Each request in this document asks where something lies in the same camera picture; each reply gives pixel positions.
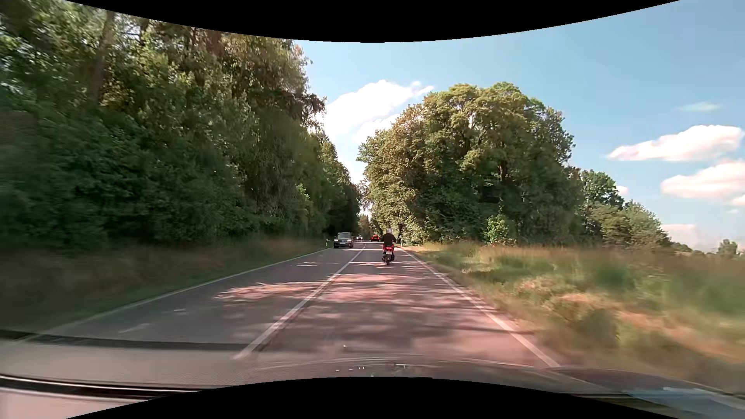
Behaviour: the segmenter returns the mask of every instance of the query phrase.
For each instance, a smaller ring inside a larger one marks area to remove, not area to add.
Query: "grass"
[[[325,246],[322,239],[247,239],[209,247],[135,246],[77,256],[5,252],[0,258],[0,328],[42,332]]]
[[[733,367],[745,362],[745,260],[477,243],[411,250],[573,362],[745,391]]]

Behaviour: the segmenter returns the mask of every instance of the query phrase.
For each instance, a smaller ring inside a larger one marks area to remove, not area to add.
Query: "scooter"
[[[383,261],[386,265],[390,265],[391,261],[396,259],[393,255],[393,246],[383,246]]]

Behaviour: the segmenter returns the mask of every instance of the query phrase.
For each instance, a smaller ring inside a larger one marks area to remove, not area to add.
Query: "road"
[[[0,372],[229,385],[242,380],[237,366],[257,360],[407,353],[560,363],[505,313],[405,250],[389,266],[380,256],[379,243],[326,249],[59,327],[50,334],[97,344],[15,343],[0,348]]]

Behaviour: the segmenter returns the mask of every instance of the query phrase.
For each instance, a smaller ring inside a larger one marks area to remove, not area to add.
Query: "blue sky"
[[[608,173],[674,239],[709,250],[725,237],[745,245],[742,16],[745,1],[680,0],[493,37],[298,43],[354,180],[359,142],[426,92],[509,81],[564,112],[573,165]]]

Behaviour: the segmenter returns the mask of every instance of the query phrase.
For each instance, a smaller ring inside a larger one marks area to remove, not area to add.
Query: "car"
[[[334,239],[334,249],[338,248],[350,248],[355,247],[355,238],[352,237],[351,233],[339,233]]]

